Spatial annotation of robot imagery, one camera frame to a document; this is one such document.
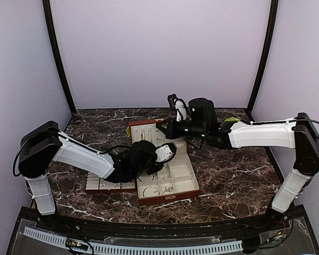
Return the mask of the red jewelry box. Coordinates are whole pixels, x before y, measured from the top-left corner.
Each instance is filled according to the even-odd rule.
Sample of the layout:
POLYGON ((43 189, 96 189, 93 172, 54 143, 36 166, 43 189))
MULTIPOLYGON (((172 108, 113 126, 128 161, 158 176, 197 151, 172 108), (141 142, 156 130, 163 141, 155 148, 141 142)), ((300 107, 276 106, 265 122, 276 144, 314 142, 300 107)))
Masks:
POLYGON ((177 153, 171 161, 164 164, 161 171, 147 175, 141 174, 137 179, 138 201, 141 206, 195 198, 201 194, 195 171, 188 156, 189 146, 183 138, 169 140, 156 128, 160 120, 134 121, 129 123, 131 142, 147 140, 155 146, 173 142, 177 146, 177 153), (162 179, 164 174, 171 178, 162 179), (159 189, 160 195, 144 198, 142 192, 148 186, 159 189))

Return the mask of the red jewelry tray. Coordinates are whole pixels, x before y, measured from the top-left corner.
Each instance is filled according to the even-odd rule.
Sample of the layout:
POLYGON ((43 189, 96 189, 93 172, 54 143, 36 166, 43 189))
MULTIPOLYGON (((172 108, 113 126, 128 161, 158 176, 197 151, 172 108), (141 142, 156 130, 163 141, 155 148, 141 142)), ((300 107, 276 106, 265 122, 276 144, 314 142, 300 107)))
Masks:
POLYGON ((86 188, 87 193, 121 193, 135 192, 135 182, 128 183, 111 183, 93 173, 87 174, 86 188))

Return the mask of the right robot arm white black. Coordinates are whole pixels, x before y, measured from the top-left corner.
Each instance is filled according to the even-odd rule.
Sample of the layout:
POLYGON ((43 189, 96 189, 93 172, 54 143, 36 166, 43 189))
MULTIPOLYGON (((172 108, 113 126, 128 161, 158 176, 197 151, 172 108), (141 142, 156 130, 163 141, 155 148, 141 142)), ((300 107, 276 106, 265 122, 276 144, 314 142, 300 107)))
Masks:
POLYGON ((303 188, 319 172, 319 133, 316 120, 306 113, 278 121, 247 122, 229 118, 217 120, 214 103, 206 98, 195 98, 185 103, 175 94, 168 96, 175 118, 156 124, 167 139, 195 138, 217 149, 243 147, 284 147, 295 150, 296 161, 291 172, 275 194, 270 211, 261 218, 261 226, 273 230, 281 222, 281 214, 303 188))

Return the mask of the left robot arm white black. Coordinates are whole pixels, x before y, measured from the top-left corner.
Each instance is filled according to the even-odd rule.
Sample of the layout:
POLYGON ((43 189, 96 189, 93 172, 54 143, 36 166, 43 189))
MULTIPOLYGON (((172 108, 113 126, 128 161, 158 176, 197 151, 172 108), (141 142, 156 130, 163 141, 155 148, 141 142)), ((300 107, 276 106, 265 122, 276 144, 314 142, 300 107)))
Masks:
POLYGON ((114 154, 93 149, 65 134, 58 123, 48 121, 21 139, 13 161, 13 175, 23 176, 31 191, 43 222, 53 232, 64 228, 64 219, 56 213, 46 170, 50 162, 65 163, 111 183, 128 183, 142 173, 159 172, 177 153, 173 142, 155 146, 147 140, 120 146, 123 151, 114 154))

